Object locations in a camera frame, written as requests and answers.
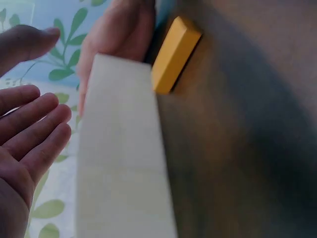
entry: hand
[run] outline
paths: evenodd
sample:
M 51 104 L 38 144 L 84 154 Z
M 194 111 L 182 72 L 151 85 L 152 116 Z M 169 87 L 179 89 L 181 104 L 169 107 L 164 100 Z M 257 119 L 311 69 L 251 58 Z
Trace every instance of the hand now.
M 84 40 L 77 65 L 79 113 L 83 114 L 88 80 L 97 53 L 143 61 L 153 37 L 155 0 L 113 0 Z
M 21 61 L 42 56 L 58 38 L 55 28 L 39 31 L 17 26 L 4 32 L 0 76 Z M 70 117 L 69 107 L 58 105 L 54 94 L 40 97 L 35 86 L 0 90 L 1 238 L 24 236 L 35 187 L 71 136 L 66 124 Z

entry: dark surface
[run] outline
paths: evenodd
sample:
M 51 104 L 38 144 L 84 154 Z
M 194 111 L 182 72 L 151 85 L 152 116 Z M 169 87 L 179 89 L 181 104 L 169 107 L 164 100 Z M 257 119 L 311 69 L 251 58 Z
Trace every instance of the dark surface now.
M 205 33 L 158 97 L 179 236 L 317 237 L 317 3 L 175 11 Z

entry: white card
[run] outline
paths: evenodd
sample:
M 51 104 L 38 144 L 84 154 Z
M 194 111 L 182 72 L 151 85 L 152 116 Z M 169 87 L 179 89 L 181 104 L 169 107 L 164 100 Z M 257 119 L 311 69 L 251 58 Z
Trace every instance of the white card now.
M 82 121 L 77 238 L 175 238 L 147 64 L 95 57 Z

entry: yellow block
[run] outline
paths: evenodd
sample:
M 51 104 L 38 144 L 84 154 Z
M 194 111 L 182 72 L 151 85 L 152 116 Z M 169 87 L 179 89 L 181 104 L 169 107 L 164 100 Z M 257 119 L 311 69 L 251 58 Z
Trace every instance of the yellow block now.
M 153 65 L 152 84 L 155 92 L 170 92 L 201 36 L 191 21 L 182 17 L 174 20 Z

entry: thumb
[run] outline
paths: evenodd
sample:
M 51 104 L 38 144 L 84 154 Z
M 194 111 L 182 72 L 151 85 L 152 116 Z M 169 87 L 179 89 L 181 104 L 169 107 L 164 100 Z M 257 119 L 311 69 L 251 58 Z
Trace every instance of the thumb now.
M 18 25 L 0 34 L 0 77 L 20 62 L 46 54 L 59 36 L 58 28 L 41 31 L 26 25 Z

